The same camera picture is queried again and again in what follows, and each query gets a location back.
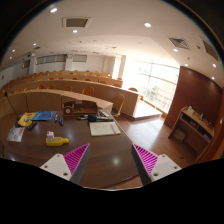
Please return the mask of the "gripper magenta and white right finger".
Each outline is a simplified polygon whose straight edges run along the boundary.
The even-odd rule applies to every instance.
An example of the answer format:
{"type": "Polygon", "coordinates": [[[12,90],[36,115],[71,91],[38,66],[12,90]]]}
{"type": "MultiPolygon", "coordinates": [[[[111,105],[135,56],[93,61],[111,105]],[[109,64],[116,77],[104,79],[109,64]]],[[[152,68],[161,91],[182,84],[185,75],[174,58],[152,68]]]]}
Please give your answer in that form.
{"type": "Polygon", "coordinates": [[[132,145],[131,152],[143,185],[181,170],[166,154],[157,155],[136,144],[132,145]]]}

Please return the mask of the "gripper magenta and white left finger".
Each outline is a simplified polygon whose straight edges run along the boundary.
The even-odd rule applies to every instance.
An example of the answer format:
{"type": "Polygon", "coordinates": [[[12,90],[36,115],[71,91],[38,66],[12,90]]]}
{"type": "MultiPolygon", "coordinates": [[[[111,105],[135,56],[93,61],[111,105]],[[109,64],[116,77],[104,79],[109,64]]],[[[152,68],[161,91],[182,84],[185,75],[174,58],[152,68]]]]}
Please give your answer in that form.
{"type": "Polygon", "coordinates": [[[65,155],[55,154],[41,166],[41,169],[72,183],[79,184],[90,156],[90,151],[90,144],[87,143],[65,155]]]}

